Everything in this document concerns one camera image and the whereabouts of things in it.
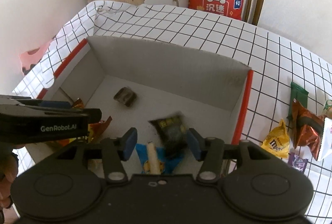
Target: screw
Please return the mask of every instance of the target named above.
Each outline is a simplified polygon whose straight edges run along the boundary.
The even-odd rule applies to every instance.
[[[108,178],[112,181],[121,181],[124,177],[125,177],[125,175],[118,171],[111,172],[108,175]]]
[[[213,180],[215,179],[217,176],[215,175],[214,172],[212,171],[203,171],[200,173],[200,178],[203,179],[203,180]]]

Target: blue snack package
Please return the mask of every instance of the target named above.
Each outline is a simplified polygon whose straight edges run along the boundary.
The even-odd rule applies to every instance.
[[[150,167],[149,167],[149,160],[147,155],[147,149],[146,145],[144,144],[136,144],[136,151],[139,157],[139,160],[141,162],[143,171],[143,174],[149,174],[150,173]],[[161,147],[156,147],[157,151],[157,157],[160,164],[160,173],[161,174],[171,174],[175,167],[180,163],[180,161],[183,159],[184,154],[180,153],[173,159],[167,159],[165,157],[165,149]]]

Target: dark chocolate piece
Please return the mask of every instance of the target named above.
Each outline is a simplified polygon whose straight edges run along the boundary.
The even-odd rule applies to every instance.
[[[127,107],[130,107],[136,98],[137,95],[131,89],[123,87],[116,93],[113,99],[119,101]]]

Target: black snack bag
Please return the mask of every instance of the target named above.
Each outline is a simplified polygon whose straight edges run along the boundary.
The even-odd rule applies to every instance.
[[[186,147],[186,128],[182,123],[182,114],[177,113],[168,118],[149,121],[149,123],[156,128],[168,159],[176,157]]]

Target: purple snack wrapper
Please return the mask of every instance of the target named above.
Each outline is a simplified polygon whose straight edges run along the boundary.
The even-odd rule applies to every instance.
[[[304,173],[305,168],[307,167],[308,160],[302,159],[295,153],[291,153],[288,158],[288,165]]]

